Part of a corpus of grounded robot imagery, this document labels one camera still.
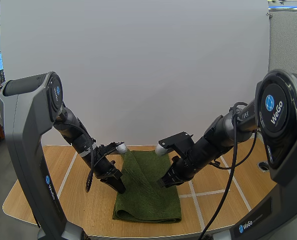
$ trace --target blue circular logo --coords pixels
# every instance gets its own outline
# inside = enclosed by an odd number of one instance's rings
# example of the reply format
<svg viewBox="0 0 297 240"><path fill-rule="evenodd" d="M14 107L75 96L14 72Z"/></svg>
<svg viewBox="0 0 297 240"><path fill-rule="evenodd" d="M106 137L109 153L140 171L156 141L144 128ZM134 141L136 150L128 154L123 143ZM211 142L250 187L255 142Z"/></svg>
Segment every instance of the blue circular logo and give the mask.
<svg viewBox="0 0 297 240"><path fill-rule="evenodd" d="M238 230L239 230L239 232L240 232L240 233L243 233L243 231L244 231L244 228L243 228L243 226L242 226L242 225L240 225L240 226L239 226L239 228L238 228Z"/></svg>
<svg viewBox="0 0 297 240"><path fill-rule="evenodd" d="M50 177L49 176L46 176L46 184L50 184Z"/></svg>
<svg viewBox="0 0 297 240"><path fill-rule="evenodd" d="M267 97L265 99L265 107L269 112L273 110L274 98L272 97L272 95L267 95Z"/></svg>

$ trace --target white line on table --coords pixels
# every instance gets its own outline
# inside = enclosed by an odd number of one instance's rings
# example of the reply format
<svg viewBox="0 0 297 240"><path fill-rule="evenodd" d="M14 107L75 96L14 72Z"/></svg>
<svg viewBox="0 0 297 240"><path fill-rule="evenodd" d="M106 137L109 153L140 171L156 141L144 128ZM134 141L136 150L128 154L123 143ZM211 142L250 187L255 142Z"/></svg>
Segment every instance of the white line on table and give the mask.
<svg viewBox="0 0 297 240"><path fill-rule="evenodd" d="M224 163L225 167L228 168L229 165L228 165L227 162L224 160L224 157L223 157L223 156L220 156L220 159L222 159L222 162ZM247 210L248 210L248 211L251 211L252 208L251 208L251 206L250 206L248 200L246 199L246 197L245 197L245 195L244 195L244 193L243 193L243 191L242 191L240 185L238 184L238 181L236 180L235 176L233 176L233 182L235 183L235 186L237 187L237 190L238 190L240 196L242 197L242 199L243 199L243 201L244 201L244 203L245 203L245 205L246 205L246 207L247 207Z"/></svg>
<svg viewBox="0 0 297 240"><path fill-rule="evenodd" d="M61 193L62 193L62 190L63 190L63 188L64 188L65 182L66 182L67 179L68 179L69 173L70 173L70 171L71 171L71 168L72 168L72 166L73 166L73 163L74 163L74 161L75 161L77 155L78 155L78 153L75 152L75 154L74 154L74 156L73 156L73 158L72 158L72 161L70 162L70 165L69 165L69 167L68 167L68 169L67 169L67 171L66 171L66 173L65 173L64 179L63 179L62 184L60 185L59 190L58 190L58 193L57 193L57 197L58 197L58 198L60 198L60 196L61 196Z"/></svg>
<svg viewBox="0 0 297 240"><path fill-rule="evenodd" d="M192 197L193 197L193 202L194 202L194 205L195 205L195 208L196 208L196 213L197 213L197 216L198 216L200 229L201 229L201 231L203 231L203 229L205 228L205 224L204 224L202 212L201 212L201 209L200 209L200 205L199 205L197 196L196 196L195 191L194 191L194 187L193 187L192 181L189 181L188 182L188 185L189 185L189 188L190 188L190 192L192 194Z"/></svg>

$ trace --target wego logo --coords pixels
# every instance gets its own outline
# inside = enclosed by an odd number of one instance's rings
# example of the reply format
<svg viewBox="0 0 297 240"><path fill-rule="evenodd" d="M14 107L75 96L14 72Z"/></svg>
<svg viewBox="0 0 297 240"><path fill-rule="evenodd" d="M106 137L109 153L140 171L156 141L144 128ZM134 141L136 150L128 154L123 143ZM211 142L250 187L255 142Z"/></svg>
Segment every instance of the wego logo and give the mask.
<svg viewBox="0 0 297 240"><path fill-rule="evenodd" d="M272 119L270 120L273 124L278 122L282 107L283 107L283 102L279 101L278 105L276 105L276 112L273 112Z"/></svg>

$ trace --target folded cloth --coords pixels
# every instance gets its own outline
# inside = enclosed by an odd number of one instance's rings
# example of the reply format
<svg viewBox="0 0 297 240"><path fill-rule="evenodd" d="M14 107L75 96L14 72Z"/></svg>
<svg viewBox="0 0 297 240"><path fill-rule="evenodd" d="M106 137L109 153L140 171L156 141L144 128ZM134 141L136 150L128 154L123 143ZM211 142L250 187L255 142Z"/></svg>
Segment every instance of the folded cloth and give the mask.
<svg viewBox="0 0 297 240"><path fill-rule="evenodd" d="M143 223L177 223L182 219L177 188L161 188L157 180L171 166L168 155L127 151L121 177L126 191L116 196L113 219Z"/></svg>

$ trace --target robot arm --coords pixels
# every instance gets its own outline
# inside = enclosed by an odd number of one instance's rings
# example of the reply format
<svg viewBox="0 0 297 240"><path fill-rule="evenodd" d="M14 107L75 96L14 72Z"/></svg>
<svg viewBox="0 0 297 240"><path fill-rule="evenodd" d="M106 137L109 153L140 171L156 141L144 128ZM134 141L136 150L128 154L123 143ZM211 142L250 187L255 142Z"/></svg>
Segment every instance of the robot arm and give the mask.
<svg viewBox="0 0 297 240"><path fill-rule="evenodd" d="M14 170L41 226L37 238L88 239L83 229L65 216L46 164L41 137L54 126L91 168L87 186L91 185L94 170L101 182L120 193L125 191L122 173L105 156L113 151L121 154L126 146L121 142L96 145L81 121L63 106L62 83L55 72L8 81L0 93L0 104Z"/></svg>
<svg viewBox="0 0 297 240"><path fill-rule="evenodd" d="M75 117L69 108L64 106L61 107L61 111L56 117L53 126L61 133L63 138L74 147L76 152L90 168L86 182L87 192L91 187L93 173L102 183L109 185L117 192L121 194L125 192L126 188L121 180L122 173L114 166L115 161L109 162L105 157L112 153L125 153L128 149L123 142L112 142L108 146L97 146L96 140L88 134L82 122Z"/></svg>
<svg viewBox="0 0 297 240"><path fill-rule="evenodd" d="M258 129L255 120L254 100L243 109L236 109L237 142L248 140ZM155 152L164 155L175 151L180 157L172 158L173 164L158 181L161 187L171 187L190 181L195 174L227 153L234 145L233 108L225 116L218 116L205 131L204 135L194 143L193 135L181 132L158 142Z"/></svg>

